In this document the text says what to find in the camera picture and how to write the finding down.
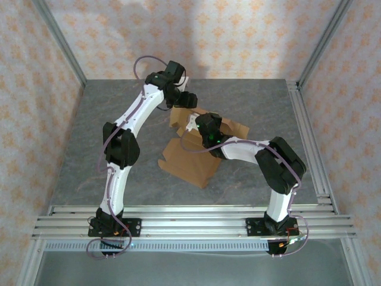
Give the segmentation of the aluminium frame leg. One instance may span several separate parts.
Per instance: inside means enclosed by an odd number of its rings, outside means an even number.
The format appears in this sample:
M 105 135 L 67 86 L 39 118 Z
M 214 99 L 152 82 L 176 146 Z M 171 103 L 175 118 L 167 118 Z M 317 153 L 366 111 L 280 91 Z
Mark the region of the aluminium frame leg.
M 16 286 L 34 286 L 45 246 L 46 240 L 31 241 Z
M 343 252 L 354 286 L 376 286 L 358 238 L 341 238 Z

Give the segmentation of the brown cardboard box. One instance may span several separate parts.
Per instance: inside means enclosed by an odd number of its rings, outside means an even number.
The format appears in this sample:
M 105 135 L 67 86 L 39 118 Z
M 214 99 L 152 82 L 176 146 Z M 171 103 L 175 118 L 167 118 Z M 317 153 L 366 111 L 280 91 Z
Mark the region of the brown cardboard box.
M 202 151 L 202 136 L 197 130 L 185 132 L 190 117 L 205 114 L 201 108 L 174 108 L 170 113 L 170 126 L 177 129 L 177 136 L 172 138 L 163 151 L 163 159 L 158 160 L 160 169 L 190 184 L 205 188 L 209 178 L 213 177 L 220 158 L 209 152 L 192 153 L 186 149 Z

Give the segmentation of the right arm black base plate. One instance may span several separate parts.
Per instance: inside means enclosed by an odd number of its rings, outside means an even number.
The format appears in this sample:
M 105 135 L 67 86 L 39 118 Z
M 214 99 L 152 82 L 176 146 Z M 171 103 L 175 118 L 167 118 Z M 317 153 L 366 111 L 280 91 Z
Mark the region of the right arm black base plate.
M 266 217 L 249 217 L 245 221 L 246 232 L 249 237 L 287 237 L 300 234 L 297 220 L 286 217 L 283 221 L 275 222 Z

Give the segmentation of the aluminium corner post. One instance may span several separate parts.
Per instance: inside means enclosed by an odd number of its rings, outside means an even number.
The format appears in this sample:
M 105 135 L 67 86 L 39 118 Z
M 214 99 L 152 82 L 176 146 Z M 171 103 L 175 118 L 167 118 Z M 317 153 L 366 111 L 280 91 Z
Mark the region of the aluminium corner post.
M 77 79 L 79 80 L 82 88 L 86 87 L 87 84 L 87 78 L 77 61 L 71 47 L 69 46 L 69 43 L 67 42 L 63 31 L 59 27 L 53 13 L 51 12 L 46 0 L 32 0 L 32 3 L 38 10 L 39 14 L 41 15 L 42 19 L 44 20 L 45 24 L 47 25 L 51 35 L 55 39 L 56 43 L 58 44 L 59 48 L 63 52 L 66 60 L 68 61 L 72 71 L 76 75 Z
M 335 35 L 336 30 L 340 26 L 343 18 L 346 16 L 351 4 L 354 0 L 340 0 L 335 12 L 333 13 L 331 19 L 328 21 L 326 28 L 320 39 L 317 42 L 306 66 L 304 67 L 300 78 L 296 81 L 296 86 L 299 91 L 301 91 L 307 84 L 309 77 L 311 76 L 313 70 L 318 65 L 324 50 L 327 48 L 328 44 Z

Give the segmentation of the small green circuit board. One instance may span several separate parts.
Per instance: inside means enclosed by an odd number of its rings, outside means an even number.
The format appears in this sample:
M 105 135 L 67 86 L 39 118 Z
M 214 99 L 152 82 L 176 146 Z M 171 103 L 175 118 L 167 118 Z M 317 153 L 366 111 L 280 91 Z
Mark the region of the small green circuit board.
M 307 234 L 299 234 L 298 236 L 289 237 L 287 239 L 286 246 L 289 246 L 289 245 L 292 245 L 292 244 L 295 244 L 295 243 L 299 243 L 299 242 L 305 244 L 305 242 L 308 239 L 308 237 L 309 236 Z

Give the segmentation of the aluminium mounting rail frame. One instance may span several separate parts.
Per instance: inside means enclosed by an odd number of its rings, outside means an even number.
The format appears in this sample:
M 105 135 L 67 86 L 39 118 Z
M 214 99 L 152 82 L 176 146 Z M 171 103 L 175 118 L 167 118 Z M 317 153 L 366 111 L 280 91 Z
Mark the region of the aluminium mounting rail frame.
M 262 217 L 264 206 L 127 206 L 124 217 L 142 220 L 142 240 L 245 240 L 245 220 Z M 54 206 L 49 216 L 39 216 L 33 237 L 45 239 L 85 239 L 88 218 L 95 207 Z M 294 205 L 301 232 L 311 239 L 356 237 L 354 222 L 349 215 L 337 214 L 330 204 Z

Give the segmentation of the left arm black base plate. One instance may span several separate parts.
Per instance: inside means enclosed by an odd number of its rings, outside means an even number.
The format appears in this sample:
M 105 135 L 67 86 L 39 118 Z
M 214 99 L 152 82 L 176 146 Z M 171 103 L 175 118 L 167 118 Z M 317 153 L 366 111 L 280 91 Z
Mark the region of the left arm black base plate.
M 141 232 L 142 220 L 138 218 L 121 218 L 124 227 L 113 218 L 111 220 L 100 220 L 91 217 L 89 222 L 89 237 L 128 237 L 126 228 L 130 231 L 132 237 L 139 237 Z

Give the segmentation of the right aluminium corner post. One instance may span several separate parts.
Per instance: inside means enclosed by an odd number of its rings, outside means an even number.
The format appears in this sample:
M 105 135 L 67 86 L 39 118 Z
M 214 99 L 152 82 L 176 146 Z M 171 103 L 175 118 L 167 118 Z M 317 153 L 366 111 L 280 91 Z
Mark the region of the right aluminium corner post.
M 296 86 L 299 91 L 301 91 L 307 84 L 309 77 L 311 76 L 313 70 L 318 65 L 324 50 L 327 48 L 328 44 L 335 35 L 336 30 L 340 26 L 343 18 L 346 16 L 351 4 L 354 0 L 340 0 L 335 12 L 333 13 L 331 19 L 328 21 L 326 28 L 320 39 L 317 42 L 306 66 L 304 67 L 300 78 L 296 81 Z

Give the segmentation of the left aluminium corner post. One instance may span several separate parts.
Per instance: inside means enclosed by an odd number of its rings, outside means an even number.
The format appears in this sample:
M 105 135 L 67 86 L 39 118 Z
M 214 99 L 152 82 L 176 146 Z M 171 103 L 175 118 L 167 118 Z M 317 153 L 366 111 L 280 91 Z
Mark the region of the left aluminium corner post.
M 82 88 L 86 87 L 87 84 L 87 78 L 77 61 L 71 47 L 69 46 L 69 43 L 67 42 L 63 31 L 59 27 L 53 13 L 51 12 L 46 0 L 32 0 L 32 3 L 38 10 L 39 14 L 41 15 L 42 19 L 44 20 L 45 24 L 47 25 L 51 35 L 55 39 L 56 43 L 58 44 L 59 48 L 63 52 L 66 60 L 68 61 L 72 71 L 76 75 L 77 79 L 79 80 Z

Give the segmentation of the aluminium side rail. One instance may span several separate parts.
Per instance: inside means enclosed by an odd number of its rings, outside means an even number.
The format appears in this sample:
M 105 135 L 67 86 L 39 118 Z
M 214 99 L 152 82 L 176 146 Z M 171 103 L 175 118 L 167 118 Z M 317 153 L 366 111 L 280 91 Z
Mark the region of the aluminium side rail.
M 338 209 L 335 196 L 318 149 L 313 127 L 308 116 L 301 91 L 298 89 L 297 82 L 287 80 L 286 85 L 295 113 L 299 132 L 301 134 L 301 139 L 308 162 L 308 170 L 310 171 L 312 177 L 317 198 L 328 198 L 334 214 L 339 215 L 340 211 Z

